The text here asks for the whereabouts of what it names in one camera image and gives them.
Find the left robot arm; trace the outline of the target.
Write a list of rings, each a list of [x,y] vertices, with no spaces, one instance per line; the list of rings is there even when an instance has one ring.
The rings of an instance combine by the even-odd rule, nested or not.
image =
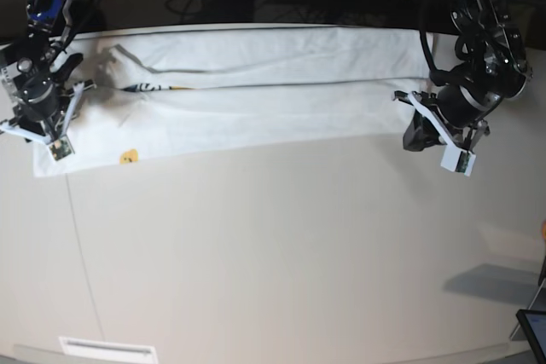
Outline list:
[[[419,35],[429,78],[439,91],[415,93],[432,117],[415,112],[403,146],[421,152],[454,142],[470,150],[490,132],[486,117],[525,88],[531,67],[505,0],[451,0],[451,20],[459,32],[454,51],[460,63],[450,70],[438,68],[427,37],[432,3],[422,0]]]

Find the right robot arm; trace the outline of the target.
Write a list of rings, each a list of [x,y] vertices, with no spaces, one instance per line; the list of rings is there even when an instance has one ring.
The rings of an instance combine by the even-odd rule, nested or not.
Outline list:
[[[81,64],[80,53],[55,62],[82,32],[100,0],[26,0],[23,37],[1,50],[1,85],[13,104],[13,118],[1,123],[4,134],[50,143],[67,134],[81,93],[66,83]]]

